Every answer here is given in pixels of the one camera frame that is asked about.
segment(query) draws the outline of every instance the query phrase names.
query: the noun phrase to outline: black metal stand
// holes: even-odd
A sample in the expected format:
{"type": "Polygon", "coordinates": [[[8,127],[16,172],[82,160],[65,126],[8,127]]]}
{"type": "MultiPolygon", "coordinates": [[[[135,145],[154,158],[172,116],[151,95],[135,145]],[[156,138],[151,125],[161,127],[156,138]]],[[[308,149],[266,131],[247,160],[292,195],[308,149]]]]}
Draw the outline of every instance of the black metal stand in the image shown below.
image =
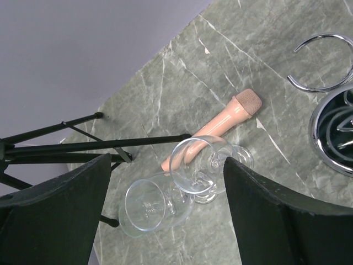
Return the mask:
{"type": "MultiPolygon", "coordinates": [[[[114,170],[120,163],[130,163],[133,160],[132,155],[128,152],[125,152],[122,147],[179,142],[191,137],[190,134],[182,134],[166,137],[103,141],[85,131],[74,127],[75,125],[85,123],[86,121],[101,119],[102,117],[103,113],[97,112],[93,115],[80,119],[67,122],[63,121],[60,124],[0,139],[0,183],[20,190],[32,187],[32,185],[29,183],[7,175],[4,171],[8,165],[42,163],[86,163],[100,156],[101,154],[72,152],[113,148],[118,153],[118,155],[111,155],[111,161],[115,162],[115,164],[112,165],[111,170],[114,170]],[[71,128],[87,137],[94,139],[97,142],[15,147],[15,144],[18,144],[19,142],[54,133],[55,131],[66,128],[71,128]]],[[[105,222],[112,227],[117,227],[119,225],[118,220],[110,219],[105,216],[101,216],[100,221],[105,222]]]]}

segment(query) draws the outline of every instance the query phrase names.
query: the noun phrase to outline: purple-gray wall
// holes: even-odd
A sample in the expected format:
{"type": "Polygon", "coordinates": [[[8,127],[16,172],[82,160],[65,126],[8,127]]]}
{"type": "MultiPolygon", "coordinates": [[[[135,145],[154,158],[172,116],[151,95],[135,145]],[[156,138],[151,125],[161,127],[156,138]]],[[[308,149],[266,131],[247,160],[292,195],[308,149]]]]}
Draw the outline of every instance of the purple-gray wall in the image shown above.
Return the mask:
{"type": "MultiPolygon", "coordinates": [[[[93,113],[211,0],[0,1],[0,137],[93,113]]],[[[69,130],[27,144],[55,144],[69,130]]],[[[65,165],[13,166],[31,184],[65,165]]],[[[14,191],[0,184],[0,195],[14,191]]]]}

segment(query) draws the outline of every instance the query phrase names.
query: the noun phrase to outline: tripod leg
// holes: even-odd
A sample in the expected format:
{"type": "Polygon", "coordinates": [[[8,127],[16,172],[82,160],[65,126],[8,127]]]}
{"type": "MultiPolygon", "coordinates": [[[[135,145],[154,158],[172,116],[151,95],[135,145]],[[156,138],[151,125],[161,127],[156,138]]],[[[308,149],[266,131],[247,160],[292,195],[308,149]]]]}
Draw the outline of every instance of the tripod leg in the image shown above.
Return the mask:
{"type": "Polygon", "coordinates": [[[108,218],[104,215],[100,216],[99,221],[104,222],[104,223],[110,225],[111,227],[118,227],[119,226],[119,220],[111,219],[111,218],[108,218]]]}
{"type": "Polygon", "coordinates": [[[21,181],[5,173],[0,173],[0,183],[10,186],[15,189],[27,189],[32,187],[31,184],[21,181]]]}
{"type": "Polygon", "coordinates": [[[124,146],[155,145],[155,144],[163,144],[168,142],[180,142],[190,137],[191,137],[190,134],[182,134],[182,135],[176,135],[176,136],[112,140],[112,141],[101,141],[101,142],[79,142],[75,144],[15,147],[13,149],[6,150],[5,155],[16,156],[16,157],[38,156],[38,155],[50,155],[54,153],[79,152],[79,151],[108,149],[108,148],[124,147],[124,146]]]}
{"type": "MultiPolygon", "coordinates": [[[[8,161],[10,165],[17,164],[57,164],[57,163],[86,163],[100,156],[101,153],[58,153],[54,155],[15,157],[8,161]]],[[[111,155],[112,162],[125,162],[119,155],[111,155]]]]}
{"type": "MultiPolygon", "coordinates": [[[[96,140],[96,141],[98,141],[98,142],[102,142],[102,141],[103,141],[102,139],[100,139],[100,138],[98,138],[98,137],[95,137],[95,136],[92,135],[92,134],[89,134],[89,133],[87,133],[87,132],[85,132],[85,131],[83,131],[83,130],[81,130],[81,129],[79,129],[79,128],[76,128],[75,126],[71,126],[71,125],[67,125],[67,126],[68,126],[70,129],[72,129],[72,130],[74,130],[74,131],[76,131],[76,132],[78,132],[78,133],[80,133],[80,134],[83,134],[83,135],[85,135],[85,136],[87,136],[87,137],[92,138],[93,140],[96,140]]],[[[125,152],[122,148],[120,148],[120,147],[115,147],[114,150],[122,157],[122,159],[124,159],[125,162],[130,163],[130,162],[132,161],[132,159],[131,159],[130,157],[128,157],[127,154],[125,154],[126,152],[125,152]]]]}
{"type": "MultiPolygon", "coordinates": [[[[81,123],[85,123],[86,121],[89,120],[94,120],[94,119],[100,119],[103,117],[103,113],[102,112],[97,112],[93,115],[90,116],[86,116],[80,119],[76,119],[76,120],[71,120],[71,121],[67,121],[65,122],[67,125],[78,125],[81,123]]],[[[1,141],[6,142],[8,144],[17,144],[19,142],[24,142],[33,138],[37,138],[39,136],[43,136],[46,134],[50,134],[50,133],[54,133],[55,131],[60,131],[62,129],[67,128],[67,125],[65,125],[64,123],[60,123],[60,124],[56,124],[53,126],[49,126],[49,127],[45,127],[42,129],[38,129],[38,130],[34,130],[34,131],[29,131],[29,132],[25,132],[23,134],[18,134],[18,135],[14,135],[14,136],[10,136],[7,138],[3,138],[1,139],[1,141]]]]}

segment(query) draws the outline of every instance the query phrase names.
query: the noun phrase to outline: gray marble table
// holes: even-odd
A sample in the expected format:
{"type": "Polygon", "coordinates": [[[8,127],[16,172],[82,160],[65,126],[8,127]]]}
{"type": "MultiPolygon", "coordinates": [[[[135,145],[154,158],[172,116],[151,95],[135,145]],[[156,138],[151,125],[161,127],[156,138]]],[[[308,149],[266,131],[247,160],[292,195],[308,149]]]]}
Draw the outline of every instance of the gray marble table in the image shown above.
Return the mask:
{"type": "MultiPolygon", "coordinates": [[[[104,119],[84,129],[106,140],[194,133],[233,95],[252,88],[263,107],[224,137],[252,152],[258,173],[352,206],[353,179],[328,168],[309,147],[309,117],[325,94],[301,92],[286,80],[291,73],[322,86],[344,76],[351,60],[343,43],[323,40],[292,50],[322,32],[353,38],[352,13],[352,0],[215,0],[99,108],[104,119]]],[[[66,142],[88,140],[75,133],[66,142]]],[[[127,187],[158,172],[173,147],[127,148],[136,160],[114,171],[103,213],[117,217],[127,187]]],[[[196,205],[182,226],[139,239],[100,223],[94,245],[101,265],[241,264],[225,194],[196,205]]]]}

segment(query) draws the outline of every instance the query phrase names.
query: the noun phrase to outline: chrome object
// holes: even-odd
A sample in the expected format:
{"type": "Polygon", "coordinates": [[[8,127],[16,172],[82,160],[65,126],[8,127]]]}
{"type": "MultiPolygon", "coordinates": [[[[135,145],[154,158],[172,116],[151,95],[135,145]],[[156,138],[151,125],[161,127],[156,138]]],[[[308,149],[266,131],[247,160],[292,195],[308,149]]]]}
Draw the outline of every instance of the chrome object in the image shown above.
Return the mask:
{"type": "Polygon", "coordinates": [[[309,123],[314,151],[332,169],[349,177],[353,177],[353,106],[347,94],[352,89],[353,84],[348,84],[325,97],[309,123]]]}
{"type": "MultiPolygon", "coordinates": [[[[309,44],[313,41],[316,41],[316,40],[324,39],[324,38],[337,38],[339,40],[342,40],[348,44],[349,48],[353,52],[353,41],[350,38],[348,38],[347,36],[339,35],[339,34],[319,34],[319,35],[312,36],[309,39],[300,43],[299,46],[294,49],[294,52],[297,53],[298,51],[300,51],[301,48],[303,48],[307,44],[309,44]]],[[[298,81],[296,81],[292,75],[287,76],[287,79],[293,86],[295,86],[296,88],[298,88],[302,91],[312,92],[312,93],[322,93],[322,92],[332,91],[332,90],[344,85],[349,80],[351,80],[352,77],[353,77],[353,65],[349,69],[349,72],[347,73],[347,75],[341,81],[339,81],[337,84],[334,84],[329,87],[320,87],[320,88],[307,87],[307,86],[300,84],[298,81]]]]}

